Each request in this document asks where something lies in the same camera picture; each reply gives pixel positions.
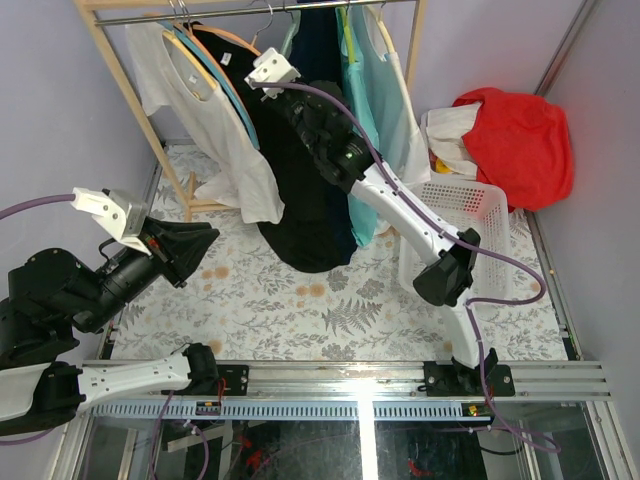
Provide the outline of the black t shirt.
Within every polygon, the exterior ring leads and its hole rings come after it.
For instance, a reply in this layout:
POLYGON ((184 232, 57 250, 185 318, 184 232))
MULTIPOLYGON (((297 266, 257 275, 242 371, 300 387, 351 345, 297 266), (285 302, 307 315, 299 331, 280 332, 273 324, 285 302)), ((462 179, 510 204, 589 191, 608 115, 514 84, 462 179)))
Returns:
POLYGON ((246 106, 284 202, 279 223, 258 224, 261 235, 281 261, 304 273, 349 264, 357 245, 347 195, 322 178, 294 129, 270 112, 261 94, 244 81, 257 55, 217 33, 198 28, 193 33, 216 61, 231 55, 222 70, 246 106))

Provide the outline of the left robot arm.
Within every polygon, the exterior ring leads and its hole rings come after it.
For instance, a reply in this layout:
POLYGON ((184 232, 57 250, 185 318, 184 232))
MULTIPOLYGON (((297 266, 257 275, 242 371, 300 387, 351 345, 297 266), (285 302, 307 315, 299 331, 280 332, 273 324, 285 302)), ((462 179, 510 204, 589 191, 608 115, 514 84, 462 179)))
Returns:
POLYGON ((141 246, 122 247, 93 270, 50 248, 8 274, 1 302, 1 433, 49 430, 89 408, 144 392, 208 394, 219 371, 210 347, 129 367, 77 367, 60 360, 76 333, 97 334, 158 278, 182 288, 220 233, 210 224, 145 219, 141 246))

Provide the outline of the orange hanger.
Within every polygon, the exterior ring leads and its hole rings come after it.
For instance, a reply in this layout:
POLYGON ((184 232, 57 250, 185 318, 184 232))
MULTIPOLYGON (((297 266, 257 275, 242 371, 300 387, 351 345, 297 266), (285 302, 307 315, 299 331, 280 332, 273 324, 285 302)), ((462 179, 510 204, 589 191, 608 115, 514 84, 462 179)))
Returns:
POLYGON ((249 50, 250 52, 252 52, 256 56, 260 56, 261 55, 261 52, 254 46, 253 43, 247 42, 246 40, 244 40, 243 38, 239 37, 238 35, 236 35, 234 33, 228 32, 228 31, 220 29, 220 28, 204 25, 204 24, 201 24, 199 22, 196 22, 195 25, 192 27, 192 29, 193 30, 197 30, 197 31, 203 31, 203 32, 216 34, 219 37, 225 38, 226 40, 229 40, 229 41, 231 41, 232 43, 234 43, 236 45, 244 47, 245 49, 249 50))

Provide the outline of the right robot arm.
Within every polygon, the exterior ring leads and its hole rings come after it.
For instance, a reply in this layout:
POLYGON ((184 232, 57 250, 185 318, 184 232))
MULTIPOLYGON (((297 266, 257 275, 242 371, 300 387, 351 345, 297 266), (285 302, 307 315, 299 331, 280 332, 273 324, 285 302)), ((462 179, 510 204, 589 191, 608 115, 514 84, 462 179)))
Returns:
POLYGON ((478 256, 504 255, 482 248, 475 229, 449 224, 411 192, 334 95, 288 83, 273 108, 294 128, 325 180, 372 207, 413 247, 424 264, 413 288, 444 319, 459 365, 457 385, 467 394, 482 392, 492 373, 475 315, 480 300, 472 295, 473 272, 478 256))

